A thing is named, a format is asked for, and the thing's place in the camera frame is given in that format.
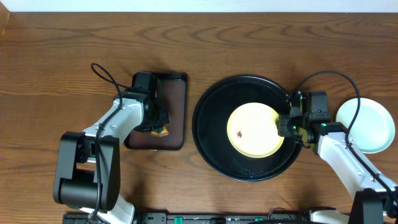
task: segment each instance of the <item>white wall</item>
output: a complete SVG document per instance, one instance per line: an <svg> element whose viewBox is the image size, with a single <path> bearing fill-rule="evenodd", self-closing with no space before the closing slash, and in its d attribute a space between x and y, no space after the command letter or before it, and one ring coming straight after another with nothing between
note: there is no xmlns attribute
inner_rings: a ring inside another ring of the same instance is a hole
<svg viewBox="0 0 398 224"><path fill-rule="evenodd" d="M11 12L398 12L398 0L0 0Z"/></svg>

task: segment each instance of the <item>black plate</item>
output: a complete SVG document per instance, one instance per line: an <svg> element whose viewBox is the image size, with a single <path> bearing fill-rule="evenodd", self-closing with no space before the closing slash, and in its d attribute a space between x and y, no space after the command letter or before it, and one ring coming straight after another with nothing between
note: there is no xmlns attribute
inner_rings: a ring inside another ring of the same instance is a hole
<svg viewBox="0 0 398 224"><path fill-rule="evenodd" d="M289 168L301 145L285 138L273 155L258 159L238 152L226 127L231 113L246 103L264 103L278 113L289 113L287 92L275 82L251 75L227 78L200 98L193 113L193 139L204 160L227 177L243 181L273 178Z"/></svg>

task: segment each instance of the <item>wooden table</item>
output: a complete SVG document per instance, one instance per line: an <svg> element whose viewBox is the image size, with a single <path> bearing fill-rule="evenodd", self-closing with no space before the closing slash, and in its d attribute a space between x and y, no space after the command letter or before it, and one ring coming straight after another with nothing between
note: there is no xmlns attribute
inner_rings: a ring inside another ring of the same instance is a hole
<svg viewBox="0 0 398 224"><path fill-rule="evenodd" d="M60 223L73 211L52 198L59 139L91 126L116 94L91 62L125 85L140 70L189 74L182 149L121 148L121 195L143 210L350 211L339 178L309 150L283 174L254 183L223 177L201 158L191 131L194 107L231 75L261 75L290 91L313 72L341 70L398 121L396 14L13 13L0 46L0 223ZM354 97L340 77L314 78L306 87L326 90L334 113ZM368 157L398 182L397 139Z"/></svg>

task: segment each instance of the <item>white plate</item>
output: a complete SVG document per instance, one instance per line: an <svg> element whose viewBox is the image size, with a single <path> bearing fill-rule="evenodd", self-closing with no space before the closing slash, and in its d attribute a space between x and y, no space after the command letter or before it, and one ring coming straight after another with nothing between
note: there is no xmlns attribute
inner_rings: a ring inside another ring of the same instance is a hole
<svg viewBox="0 0 398 224"><path fill-rule="evenodd" d="M357 105L357 98L345 102L337 112L336 121L348 128ZM360 150L363 153L381 152L390 146L395 133L394 120L385 107L374 100L361 98L361 108L350 131Z"/></svg>

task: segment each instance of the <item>robotic arm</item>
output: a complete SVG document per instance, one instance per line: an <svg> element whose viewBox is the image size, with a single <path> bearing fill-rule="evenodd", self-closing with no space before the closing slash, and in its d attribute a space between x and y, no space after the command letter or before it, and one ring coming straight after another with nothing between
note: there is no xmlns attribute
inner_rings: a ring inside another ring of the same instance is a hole
<svg viewBox="0 0 398 224"><path fill-rule="evenodd" d="M326 161L336 172L351 198L354 199L350 220L353 223L382 223L384 212L397 217L397 204L386 193L386 188L348 149L345 141L348 130L341 123L331 123L326 93L302 93L297 91L290 102L290 114L280 114L277 121L278 134L295 137L309 144L315 154ZM349 143L358 157L387 187L397 195L398 185L385 177L358 149L352 136Z"/></svg>
<svg viewBox="0 0 398 224"><path fill-rule="evenodd" d="M156 97L157 77L151 73L137 73L132 87L121 92L123 105L103 127L99 135L102 194L100 219L109 223L132 223L134 206L126 202L120 191L119 147L128 134L136 131L158 131L169 123L167 111ZM101 123L115 112L120 104L115 97L111 109L94 125L81 133L66 132L60 140L53 197L57 203L91 213L98 200L97 169L78 169L77 163L97 162L95 138Z"/></svg>

